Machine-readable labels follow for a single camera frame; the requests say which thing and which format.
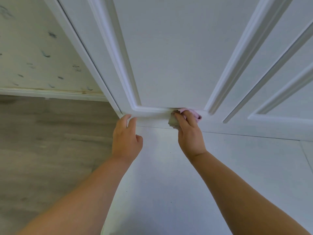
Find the floor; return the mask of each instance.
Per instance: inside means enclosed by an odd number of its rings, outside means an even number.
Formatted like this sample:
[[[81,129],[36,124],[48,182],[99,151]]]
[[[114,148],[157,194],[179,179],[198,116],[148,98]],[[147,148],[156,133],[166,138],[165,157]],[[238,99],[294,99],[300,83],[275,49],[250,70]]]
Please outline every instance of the floor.
[[[0,234],[12,234],[110,156],[107,102],[0,96]],[[102,235],[231,234],[177,143],[140,127],[143,150],[123,177]],[[313,233],[313,142],[203,133],[207,149]]]
[[[0,95],[0,234],[71,191],[111,153],[108,102]]]

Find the white door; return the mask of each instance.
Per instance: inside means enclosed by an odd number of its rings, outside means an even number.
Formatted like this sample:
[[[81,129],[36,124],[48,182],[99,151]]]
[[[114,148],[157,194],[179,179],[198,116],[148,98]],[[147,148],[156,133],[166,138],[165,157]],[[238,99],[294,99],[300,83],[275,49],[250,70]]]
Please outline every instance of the white door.
[[[313,0],[45,1],[138,125],[188,107],[205,132],[313,141]]]

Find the baseboard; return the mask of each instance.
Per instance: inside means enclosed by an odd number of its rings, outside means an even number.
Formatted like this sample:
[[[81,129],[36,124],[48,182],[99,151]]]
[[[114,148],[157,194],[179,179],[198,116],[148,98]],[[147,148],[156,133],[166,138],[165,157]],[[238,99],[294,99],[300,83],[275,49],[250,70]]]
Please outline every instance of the baseboard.
[[[98,102],[108,101],[104,94],[90,94],[90,93],[52,91],[52,90],[0,88],[0,95],[18,95],[18,96],[58,98],[69,100],[98,101]]]

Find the cloth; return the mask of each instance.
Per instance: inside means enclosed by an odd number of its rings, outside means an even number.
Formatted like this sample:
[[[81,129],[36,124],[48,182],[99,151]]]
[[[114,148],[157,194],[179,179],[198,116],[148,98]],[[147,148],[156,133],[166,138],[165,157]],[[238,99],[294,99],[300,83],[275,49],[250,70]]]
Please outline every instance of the cloth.
[[[173,127],[174,129],[180,129],[180,126],[179,126],[179,122],[177,121],[176,117],[175,117],[175,113],[183,113],[185,110],[188,110],[190,111],[193,116],[195,117],[196,119],[196,122],[198,123],[201,119],[202,119],[202,116],[199,115],[196,111],[194,110],[191,110],[191,109],[187,109],[187,108],[180,108],[178,110],[174,110],[172,113],[171,113],[171,116],[170,116],[170,119],[168,120],[168,124],[169,126]]]

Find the wallpaper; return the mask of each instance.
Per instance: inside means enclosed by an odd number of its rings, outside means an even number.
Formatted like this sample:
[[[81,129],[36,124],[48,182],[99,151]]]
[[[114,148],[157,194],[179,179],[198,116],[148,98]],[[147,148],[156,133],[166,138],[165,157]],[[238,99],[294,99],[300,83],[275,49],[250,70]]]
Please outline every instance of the wallpaper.
[[[0,0],[0,88],[102,94],[43,0]]]

